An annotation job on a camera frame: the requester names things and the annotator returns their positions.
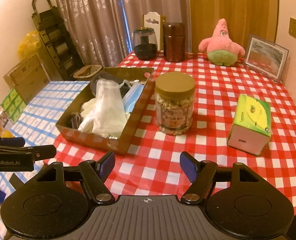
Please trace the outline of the silver picture frame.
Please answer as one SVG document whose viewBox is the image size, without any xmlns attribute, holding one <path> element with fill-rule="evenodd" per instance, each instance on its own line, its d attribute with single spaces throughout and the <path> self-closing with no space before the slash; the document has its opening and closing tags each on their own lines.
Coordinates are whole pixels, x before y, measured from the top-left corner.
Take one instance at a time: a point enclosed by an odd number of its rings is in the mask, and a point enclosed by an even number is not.
<svg viewBox="0 0 296 240">
<path fill-rule="evenodd" d="M 261 37 L 250 35 L 243 64 L 275 82 L 280 82 L 288 54 L 288 49 Z"/>
</svg>

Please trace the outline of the beige curtain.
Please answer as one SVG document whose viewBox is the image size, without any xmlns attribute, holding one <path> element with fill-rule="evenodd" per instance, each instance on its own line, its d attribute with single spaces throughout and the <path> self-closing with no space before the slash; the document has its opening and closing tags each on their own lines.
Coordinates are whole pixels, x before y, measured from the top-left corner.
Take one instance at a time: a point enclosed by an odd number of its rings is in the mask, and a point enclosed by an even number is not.
<svg viewBox="0 0 296 240">
<path fill-rule="evenodd" d="M 192 50 L 189 0 L 56 0 L 85 65 L 117 66 L 133 50 L 133 31 L 150 11 L 185 25 L 185 49 Z"/>
</svg>

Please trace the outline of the green tissue box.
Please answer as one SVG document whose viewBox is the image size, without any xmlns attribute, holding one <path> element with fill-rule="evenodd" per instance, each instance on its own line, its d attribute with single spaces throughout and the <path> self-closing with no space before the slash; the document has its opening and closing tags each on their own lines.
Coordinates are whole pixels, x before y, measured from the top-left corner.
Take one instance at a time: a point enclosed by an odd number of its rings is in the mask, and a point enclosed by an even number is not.
<svg viewBox="0 0 296 240">
<path fill-rule="evenodd" d="M 260 155 L 271 140 L 271 108 L 269 103 L 241 94 L 227 145 L 238 150 Z"/>
</svg>

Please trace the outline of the dark glass jar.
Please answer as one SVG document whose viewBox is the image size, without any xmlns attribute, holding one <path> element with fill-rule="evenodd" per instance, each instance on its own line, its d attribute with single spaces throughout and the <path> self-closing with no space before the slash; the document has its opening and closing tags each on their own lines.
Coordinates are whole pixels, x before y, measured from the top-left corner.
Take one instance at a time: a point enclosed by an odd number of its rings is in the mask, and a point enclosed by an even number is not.
<svg viewBox="0 0 296 240">
<path fill-rule="evenodd" d="M 141 27 L 133 32 L 134 52 L 140 60 L 150 60 L 156 57 L 157 42 L 152 28 Z"/>
</svg>

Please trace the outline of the dark brown sock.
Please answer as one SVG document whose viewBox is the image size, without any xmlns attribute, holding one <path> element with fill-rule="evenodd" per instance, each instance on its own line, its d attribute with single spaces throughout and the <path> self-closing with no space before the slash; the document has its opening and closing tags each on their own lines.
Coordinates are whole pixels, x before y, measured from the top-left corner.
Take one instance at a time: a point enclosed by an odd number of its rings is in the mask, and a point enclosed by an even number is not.
<svg viewBox="0 0 296 240">
<path fill-rule="evenodd" d="M 72 129 L 78 129 L 83 122 L 83 117 L 80 112 L 73 112 L 69 115 L 68 126 Z"/>
</svg>

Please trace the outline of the pink mesh pouch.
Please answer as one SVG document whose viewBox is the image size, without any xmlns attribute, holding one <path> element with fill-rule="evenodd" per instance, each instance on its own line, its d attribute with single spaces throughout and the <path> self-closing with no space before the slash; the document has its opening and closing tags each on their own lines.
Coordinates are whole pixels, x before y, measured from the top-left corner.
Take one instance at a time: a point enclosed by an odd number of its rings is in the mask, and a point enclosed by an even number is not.
<svg viewBox="0 0 296 240">
<path fill-rule="evenodd" d="M 99 80 L 95 98 L 93 109 L 83 119 L 78 130 L 105 137 L 120 137 L 127 123 L 127 117 L 118 84 Z"/>
</svg>

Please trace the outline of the blue surgical mask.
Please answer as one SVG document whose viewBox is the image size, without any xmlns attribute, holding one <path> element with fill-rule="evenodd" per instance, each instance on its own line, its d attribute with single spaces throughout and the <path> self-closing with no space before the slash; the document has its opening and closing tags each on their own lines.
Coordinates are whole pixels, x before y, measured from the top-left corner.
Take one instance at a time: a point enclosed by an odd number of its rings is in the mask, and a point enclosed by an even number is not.
<svg viewBox="0 0 296 240">
<path fill-rule="evenodd" d="M 140 82 L 135 82 L 130 90 L 123 97 L 123 105 L 125 113 L 132 113 L 137 100 L 139 99 L 141 92 L 143 91 L 144 85 Z"/>
</svg>

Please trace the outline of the green tissue pack stack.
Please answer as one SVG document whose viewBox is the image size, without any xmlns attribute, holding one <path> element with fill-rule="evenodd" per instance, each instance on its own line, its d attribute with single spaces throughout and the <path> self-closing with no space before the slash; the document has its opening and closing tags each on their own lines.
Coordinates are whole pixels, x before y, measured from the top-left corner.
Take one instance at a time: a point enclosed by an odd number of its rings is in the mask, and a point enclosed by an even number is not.
<svg viewBox="0 0 296 240">
<path fill-rule="evenodd" d="M 23 111 L 26 108 L 26 103 L 23 101 L 18 92 L 12 88 L 5 99 L 0 103 L 0 110 L 2 110 L 7 118 L 15 124 Z"/>
</svg>

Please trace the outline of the blue plaid bedsheet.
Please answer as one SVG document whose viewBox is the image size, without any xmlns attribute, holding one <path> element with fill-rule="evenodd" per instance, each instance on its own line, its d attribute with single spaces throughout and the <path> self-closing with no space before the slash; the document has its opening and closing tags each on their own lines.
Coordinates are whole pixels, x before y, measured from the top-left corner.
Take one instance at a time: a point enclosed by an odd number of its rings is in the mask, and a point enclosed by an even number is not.
<svg viewBox="0 0 296 240">
<path fill-rule="evenodd" d="M 23 137 L 25 146 L 49 145 L 59 135 L 57 120 L 89 81 L 51 81 L 27 105 L 17 122 L 10 129 L 15 137 Z M 32 172 L 15 172 L 27 182 L 44 166 L 43 161 L 34 164 Z M 8 197 L 15 191 L 9 180 L 13 172 L 0 172 L 0 190 Z M 4 239 L 6 228 L 0 218 L 0 239 Z"/>
</svg>

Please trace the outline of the black fabric cap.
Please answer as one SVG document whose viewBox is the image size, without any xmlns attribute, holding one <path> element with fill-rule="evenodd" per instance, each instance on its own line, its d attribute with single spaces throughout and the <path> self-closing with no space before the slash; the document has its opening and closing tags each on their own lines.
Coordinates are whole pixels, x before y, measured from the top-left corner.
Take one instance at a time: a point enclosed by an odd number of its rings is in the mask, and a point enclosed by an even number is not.
<svg viewBox="0 0 296 240">
<path fill-rule="evenodd" d="M 93 96 L 96 96 L 97 83 L 99 80 L 107 80 L 107 81 L 117 83 L 119 86 L 122 98 L 127 94 L 127 92 L 132 87 L 128 80 L 121 79 L 115 75 L 108 73 L 108 72 L 99 72 L 98 74 L 96 74 L 92 78 L 91 83 L 90 83 L 90 89 L 92 91 Z"/>
</svg>

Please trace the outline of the beige waste basket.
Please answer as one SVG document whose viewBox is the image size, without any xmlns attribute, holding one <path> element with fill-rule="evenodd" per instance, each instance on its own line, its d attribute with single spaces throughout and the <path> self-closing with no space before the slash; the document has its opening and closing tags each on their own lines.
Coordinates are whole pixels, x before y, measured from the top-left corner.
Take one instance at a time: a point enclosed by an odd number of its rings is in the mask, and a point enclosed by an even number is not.
<svg viewBox="0 0 296 240">
<path fill-rule="evenodd" d="M 91 81 L 92 78 L 103 70 L 103 66 L 91 64 L 80 68 L 73 73 L 73 78 L 79 81 Z"/>
</svg>

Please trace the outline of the gold lid nut jar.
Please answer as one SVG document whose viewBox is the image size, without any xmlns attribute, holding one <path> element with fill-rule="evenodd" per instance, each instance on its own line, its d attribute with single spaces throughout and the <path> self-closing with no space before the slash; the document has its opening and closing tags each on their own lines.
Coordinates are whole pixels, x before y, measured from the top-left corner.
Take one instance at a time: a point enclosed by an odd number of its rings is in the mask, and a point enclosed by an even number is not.
<svg viewBox="0 0 296 240">
<path fill-rule="evenodd" d="M 161 74 L 155 81 L 156 123 L 169 135 L 181 135 L 192 125 L 195 80 L 181 72 Z"/>
</svg>

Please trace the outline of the white wooden chair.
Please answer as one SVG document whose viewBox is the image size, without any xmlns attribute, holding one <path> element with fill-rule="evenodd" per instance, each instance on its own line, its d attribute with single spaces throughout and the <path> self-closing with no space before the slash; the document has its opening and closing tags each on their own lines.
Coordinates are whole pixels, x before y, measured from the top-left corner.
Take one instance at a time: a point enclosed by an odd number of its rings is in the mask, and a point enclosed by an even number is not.
<svg viewBox="0 0 296 240">
<path fill-rule="evenodd" d="M 143 14 L 143 26 L 152 28 L 156 35 L 158 50 L 164 49 L 163 42 L 163 24 L 166 22 L 166 16 L 160 15 L 157 12 L 148 12 Z"/>
</svg>

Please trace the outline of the white fluffy towel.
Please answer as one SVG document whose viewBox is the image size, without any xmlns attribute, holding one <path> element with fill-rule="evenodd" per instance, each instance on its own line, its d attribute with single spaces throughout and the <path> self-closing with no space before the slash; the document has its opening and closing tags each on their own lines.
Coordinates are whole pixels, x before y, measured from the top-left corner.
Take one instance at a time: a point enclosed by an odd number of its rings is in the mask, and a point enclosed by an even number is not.
<svg viewBox="0 0 296 240">
<path fill-rule="evenodd" d="M 83 119 L 91 112 L 95 103 L 96 103 L 96 98 L 92 98 L 91 100 L 82 104 L 80 115 Z"/>
</svg>

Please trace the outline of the cardboard carton on floor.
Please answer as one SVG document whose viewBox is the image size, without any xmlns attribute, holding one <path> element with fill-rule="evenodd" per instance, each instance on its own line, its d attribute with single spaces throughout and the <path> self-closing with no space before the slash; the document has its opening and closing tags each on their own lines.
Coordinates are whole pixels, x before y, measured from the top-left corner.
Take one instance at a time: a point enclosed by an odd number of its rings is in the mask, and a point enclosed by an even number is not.
<svg viewBox="0 0 296 240">
<path fill-rule="evenodd" d="M 24 59 L 4 75 L 10 88 L 14 88 L 28 104 L 49 82 L 38 56 Z"/>
</svg>

